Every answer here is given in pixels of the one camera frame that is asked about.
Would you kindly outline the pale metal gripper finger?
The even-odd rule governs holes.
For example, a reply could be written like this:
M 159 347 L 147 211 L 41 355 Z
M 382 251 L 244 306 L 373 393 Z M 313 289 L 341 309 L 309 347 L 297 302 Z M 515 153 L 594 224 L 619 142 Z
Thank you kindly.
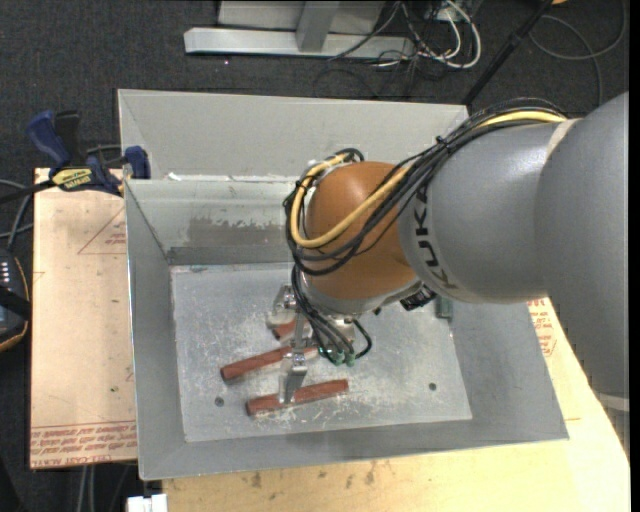
M 278 401 L 289 404 L 295 392 L 302 387 L 308 371 L 306 356 L 303 352 L 291 352 L 285 355 L 279 374 Z
M 291 285 L 282 285 L 267 313 L 266 325 L 274 331 L 292 331 L 296 325 L 297 301 Z

